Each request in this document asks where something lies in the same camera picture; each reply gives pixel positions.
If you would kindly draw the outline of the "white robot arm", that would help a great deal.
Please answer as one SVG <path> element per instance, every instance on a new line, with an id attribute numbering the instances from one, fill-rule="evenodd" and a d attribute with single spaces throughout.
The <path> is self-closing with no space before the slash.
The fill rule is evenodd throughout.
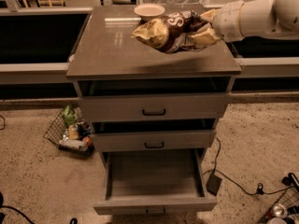
<path id="1" fill-rule="evenodd" d="M 239 0 L 200 17 L 206 25 L 187 35 L 196 47 L 221 39 L 230 43 L 253 36 L 276 40 L 299 36 L 299 0 Z"/>

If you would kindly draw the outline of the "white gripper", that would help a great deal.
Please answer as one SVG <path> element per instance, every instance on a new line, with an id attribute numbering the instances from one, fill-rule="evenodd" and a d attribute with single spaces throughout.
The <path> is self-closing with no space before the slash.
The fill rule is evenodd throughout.
<path id="1" fill-rule="evenodd" d="M 242 40 L 244 36 L 240 28 L 240 14 L 244 4 L 244 1 L 239 0 L 202 13 L 200 18 L 212 22 L 214 29 L 209 25 L 204 26 L 194 33 L 189 33 L 188 38 L 196 47 L 209 46 L 221 39 L 228 43 Z"/>

